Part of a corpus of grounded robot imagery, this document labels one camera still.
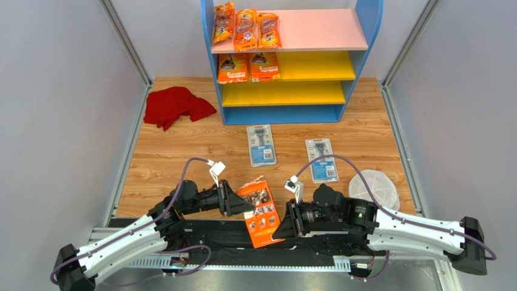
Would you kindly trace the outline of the orange razor cartridge box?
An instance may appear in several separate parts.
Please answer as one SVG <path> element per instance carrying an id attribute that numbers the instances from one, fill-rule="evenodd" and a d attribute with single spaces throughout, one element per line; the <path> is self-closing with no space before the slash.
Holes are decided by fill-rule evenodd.
<path id="1" fill-rule="evenodd" d="M 273 239 L 272 234 L 280 225 L 280 217 L 268 182 L 260 175 L 237 190 L 238 196 L 255 205 L 253 212 L 245 212 L 245 224 L 255 249 L 279 243 L 284 239 Z"/>

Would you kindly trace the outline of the orange Gillette Fusion5 box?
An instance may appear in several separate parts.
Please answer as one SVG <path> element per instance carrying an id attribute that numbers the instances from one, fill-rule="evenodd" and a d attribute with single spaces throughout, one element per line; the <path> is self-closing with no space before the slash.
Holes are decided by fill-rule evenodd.
<path id="1" fill-rule="evenodd" d="M 252 82 L 277 81 L 282 78 L 276 52 L 250 53 L 248 59 Z"/>
<path id="2" fill-rule="evenodd" d="M 247 82 L 249 79 L 247 53 L 222 53 L 218 56 L 219 84 Z"/>

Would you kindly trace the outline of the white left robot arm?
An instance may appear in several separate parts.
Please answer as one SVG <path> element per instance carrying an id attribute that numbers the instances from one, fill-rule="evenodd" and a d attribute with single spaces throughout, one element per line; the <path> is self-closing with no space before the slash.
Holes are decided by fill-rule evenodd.
<path id="1" fill-rule="evenodd" d="M 72 244 L 62 247 L 50 280 L 60 290 L 94 290 L 118 270 L 152 253 L 186 254 L 193 249 L 210 252 L 205 244 L 188 245 L 184 215 L 213 209 L 232 216 L 255 207 L 238 196 L 226 180 L 202 191 L 193 181 L 184 180 L 162 202 L 122 230 L 79 248 Z"/>

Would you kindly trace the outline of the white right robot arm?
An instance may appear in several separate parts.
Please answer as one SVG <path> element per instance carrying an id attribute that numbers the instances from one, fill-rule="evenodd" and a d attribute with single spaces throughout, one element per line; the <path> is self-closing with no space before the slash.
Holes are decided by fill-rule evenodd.
<path id="1" fill-rule="evenodd" d="M 471 275 L 486 275 L 484 234 L 479 221 L 441 221 L 378 207 L 364 199 L 347 198 L 321 184 L 311 202 L 291 199 L 273 239 L 345 233 L 352 255 L 375 252 L 413 252 L 443 261 Z"/>

